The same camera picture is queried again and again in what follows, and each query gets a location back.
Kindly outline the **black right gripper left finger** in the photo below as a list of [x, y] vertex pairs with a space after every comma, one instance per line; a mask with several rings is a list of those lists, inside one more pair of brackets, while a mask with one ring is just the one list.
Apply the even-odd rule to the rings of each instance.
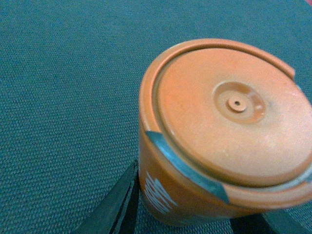
[[137, 221], [138, 200], [138, 161], [134, 160], [74, 233], [133, 234]]

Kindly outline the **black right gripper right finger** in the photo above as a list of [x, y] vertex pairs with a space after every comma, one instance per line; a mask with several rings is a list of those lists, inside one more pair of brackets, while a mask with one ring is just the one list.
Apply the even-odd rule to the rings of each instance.
[[310, 234], [286, 211], [277, 210], [262, 214], [230, 219], [234, 234]]

